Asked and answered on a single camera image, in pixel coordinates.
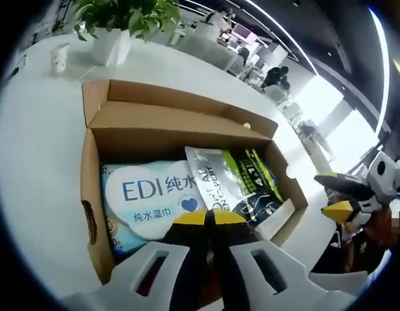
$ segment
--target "person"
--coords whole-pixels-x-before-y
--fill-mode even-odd
[[[241,57],[243,58],[243,66],[245,67],[245,66],[246,66],[247,58],[248,58],[249,55],[250,55],[250,51],[249,51],[246,47],[241,47],[241,48],[238,50],[238,55],[241,56]]]
[[[317,126],[312,120],[305,120],[298,124],[300,137],[304,139],[310,139],[314,143],[317,143],[322,149],[324,149],[331,158],[334,158],[334,153],[329,146],[325,138],[318,132]]]
[[[230,32],[232,26],[231,17],[232,10],[222,6],[218,10],[207,15],[197,24],[196,33],[209,40],[217,41],[222,33]]]
[[[280,82],[280,87],[287,93],[289,94],[291,92],[291,85],[290,83],[287,81],[287,79],[283,79]]]
[[[281,68],[274,67],[269,70],[266,74],[266,78],[261,85],[262,88],[267,86],[277,85],[280,86],[287,81],[287,74],[289,72],[289,68],[287,66],[283,66]]]

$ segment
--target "paper cup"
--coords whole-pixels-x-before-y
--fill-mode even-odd
[[[68,58],[69,43],[58,45],[50,52],[52,71],[54,73],[62,73],[66,68]]]

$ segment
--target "computer monitor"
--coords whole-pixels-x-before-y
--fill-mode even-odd
[[[263,66],[265,65],[265,63],[262,60],[258,60],[255,64],[255,67],[262,70]]]
[[[240,24],[237,24],[234,28],[233,28],[233,32],[238,34],[239,36],[241,36],[242,38],[247,38],[250,34],[250,30],[246,29],[245,27],[243,27]]]
[[[258,38],[253,32],[249,29],[243,27],[240,24],[237,24],[232,31],[232,35],[239,38],[240,40],[246,42],[247,44],[252,44]]]

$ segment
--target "cardboard box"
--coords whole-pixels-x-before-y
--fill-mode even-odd
[[[295,209],[273,240],[281,245],[291,234],[307,202],[297,181],[287,177],[286,160],[271,140],[275,122],[210,98],[147,84],[96,81],[85,83],[82,91],[87,132],[81,200],[89,254],[103,284],[109,281],[114,259],[102,208],[100,163],[185,159],[185,146],[261,149],[280,194]],[[246,122],[251,130],[243,126]]]

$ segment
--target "ceiling light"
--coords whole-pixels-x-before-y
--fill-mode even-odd
[[[234,6],[235,8],[240,8],[240,6],[238,6],[236,3],[233,3],[230,0],[226,0],[227,3],[230,3],[232,6]]]
[[[384,33],[383,25],[380,22],[378,16],[374,13],[371,8],[368,8],[373,17],[375,28],[377,28],[377,33],[379,35],[381,52],[383,54],[383,71],[384,71],[384,86],[383,86],[383,102],[381,103],[381,111],[379,116],[379,122],[375,129],[375,135],[378,137],[383,126],[384,117],[386,115],[388,95],[390,92],[390,56],[388,55],[388,46],[386,41],[386,35]]]
[[[295,46],[298,48],[298,50],[301,52],[302,56],[306,59],[306,61],[308,62],[308,64],[311,66],[312,70],[314,70],[314,73],[316,75],[319,75],[317,69],[315,68],[314,64],[311,62],[311,60],[309,59],[309,56],[304,52],[303,48],[301,48],[301,46],[299,46],[298,42],[295,41],[295,39],[290,35],[290,33],[288,33],[286,31],[286,29],[284,29],[282,27],[281,24],[279,24],[272,16],[270,16],[268,13],[266,13],[266,11],[261,8],[260,6],[258,6],[255,2],[251,1],[251,0],[245,0],[246,2],[248,2],[250,5],[252,5],[256,10],[258,10],[259,12],[261,12],[264,16],[266,16],[268,19],[270,19],[276,26],[278,26],[278,28],[292,41],[293,44],[295,44]]]
[[[282,45],[282,47],[285,48],[285,50],[290,53],[293,56],[293,60],[296,62],[299,62],[299,59],[295,56],[295,54],[293,54],[293,52],[291,51],[291,49],[285,44],[285,42],[283,42],[275,33],[273,33],[269,28],[266,27],[265,24],[263,24],[259,19],[257,19],[256,17],[254,17],[252,14],[250,14],[249,12],[247,12],[244,9],[241,9],[241,11],[243,13],[245,13],[246,15],[248,15],[250,18],[252,18],[253,20],[255,20],[255,22],[257,22],[260,27],[262,27],[264,30],[266,30],[271,36],[273,36],[274,38],[276,38],[280,44]]]
[[[201,6],[202,8],[205,8],[205,9],[207,9],[207,10],[209,10],[209,11],[213,11],[211,8],[209,8],[209,7],[205,6],[205,5],[201,5],[200,3],[194,2],[194,1],[192,1],[192,0],[186,0],[186,1],[187,1],[187,2],[190,2],[190,3],[193,3],[194,5]]]
[[[203,16],[206,15],[206,14],[203,13],[203,12],[197,11],[197,10],[195,10],[195,9],[193,9],[193,8],[189,8],[188,6],[185,6],[185,5],[180,5],[180,7],[181,7],[181,8],[185,8],[186,10],[190,10],[190,11],[193,11],[193,12],[195,12],[195,13],[201,14],[201,15],[203,15]]]
[[[210,11],[209,11],[209,10],[206,10],[205,8],[197,7],[196,9],[198,9],[198,11],[203,12],[203,13],[206,14],[206,15],[210,14]]]

